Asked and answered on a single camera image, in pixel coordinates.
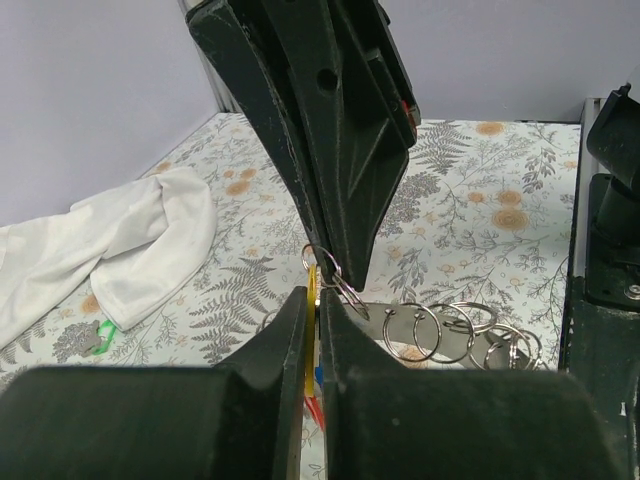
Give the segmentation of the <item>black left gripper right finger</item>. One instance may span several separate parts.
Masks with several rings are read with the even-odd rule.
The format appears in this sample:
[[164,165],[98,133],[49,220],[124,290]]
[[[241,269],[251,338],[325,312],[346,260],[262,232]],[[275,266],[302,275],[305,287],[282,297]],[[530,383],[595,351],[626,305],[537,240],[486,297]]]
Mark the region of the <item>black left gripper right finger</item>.
[[619,479],[585,390],[555,372],[409,369],[320,303],[330,479]]

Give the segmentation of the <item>white disc with keyrings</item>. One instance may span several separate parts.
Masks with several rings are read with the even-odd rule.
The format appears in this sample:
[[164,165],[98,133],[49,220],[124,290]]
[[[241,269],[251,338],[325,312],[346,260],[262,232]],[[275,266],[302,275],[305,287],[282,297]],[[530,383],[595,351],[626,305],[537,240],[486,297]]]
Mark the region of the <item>white disc with keyrings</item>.
[[318,274],[318,288],[337,291],[348,318],[386,353],[410,368],[537,371],[547,367],[542,342],[533,332],[502,322],[488,305],[456,301],[365,303],[341,278],[339,264],[330,281]]

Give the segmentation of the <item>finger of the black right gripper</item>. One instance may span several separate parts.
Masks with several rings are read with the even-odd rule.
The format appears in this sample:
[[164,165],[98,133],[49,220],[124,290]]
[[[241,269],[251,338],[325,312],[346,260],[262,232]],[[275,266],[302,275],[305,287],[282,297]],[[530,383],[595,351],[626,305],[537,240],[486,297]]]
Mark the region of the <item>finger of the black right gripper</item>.
[[418,109],[377,1],[267,1],[289,64],[312,241],[363,290],[375,236],[417,140]]
[[255,130],[310,242],[330,247],[289,63],[261,1],[204,1],[189,32]]

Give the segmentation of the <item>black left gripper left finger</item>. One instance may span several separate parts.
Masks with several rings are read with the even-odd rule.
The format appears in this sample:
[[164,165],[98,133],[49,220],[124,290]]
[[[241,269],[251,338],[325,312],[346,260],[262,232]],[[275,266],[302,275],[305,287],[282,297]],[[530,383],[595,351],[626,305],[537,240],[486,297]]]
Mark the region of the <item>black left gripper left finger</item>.
[[5,479],[295,479],[307,291],[213,367],[33,368],[1,396]]

